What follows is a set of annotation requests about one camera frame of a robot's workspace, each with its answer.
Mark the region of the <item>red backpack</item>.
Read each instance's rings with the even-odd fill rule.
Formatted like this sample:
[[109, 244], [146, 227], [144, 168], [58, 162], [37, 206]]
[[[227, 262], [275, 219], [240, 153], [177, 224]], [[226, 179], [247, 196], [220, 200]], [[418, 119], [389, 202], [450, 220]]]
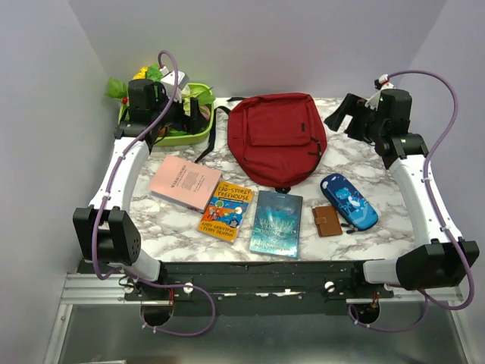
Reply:
[[327, 136], [314, 99], [305, 93], [234, 97], [228, 116], [227, 146], [248, 177], [287, 194], [319, 166]]

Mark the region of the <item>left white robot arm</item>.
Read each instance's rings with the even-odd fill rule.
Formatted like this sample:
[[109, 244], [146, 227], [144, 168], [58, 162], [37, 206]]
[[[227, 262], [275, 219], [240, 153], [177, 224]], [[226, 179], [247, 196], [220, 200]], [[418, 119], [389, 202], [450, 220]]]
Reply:
[[111, 266], [142, 281], [142, 291], [153, 300], [168, 289], [164, 265], [141, 247], [140, 232], [129, 216], [130, 202], [142, 166], [155, 145], [160, 130], [203, 119], [196, 109], [191, 116], [183, 110], [181, 92], [188, 83], [181, 72], [171, 72], [159, 81], [131, 80], [127, 87], [127, 109], [114, 130], [111, 160], [102, 184], [88, 206], [73, 214], [74, 228], [83, 258]]

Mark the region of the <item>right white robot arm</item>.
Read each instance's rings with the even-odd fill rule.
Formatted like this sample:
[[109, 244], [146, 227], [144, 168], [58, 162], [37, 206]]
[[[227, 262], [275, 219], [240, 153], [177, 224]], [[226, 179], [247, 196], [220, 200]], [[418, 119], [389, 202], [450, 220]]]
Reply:
[[409, 132], [411, 95], [402, 89], [382, 88], [370, 99], [347, 94], [324, 123], [333, 131], [344, 117], [351, 121], [348, 137], [374, 145], [396, 181], [411, 219], [415, 248], [396, 258], [368, 260], [349, 277], [349, 289], [366, 297], [376, 284], [406, 290], [456, 287], [479, 256], [473, 240], [465, 240], [446, 211], [431, 170], [421, 135]]

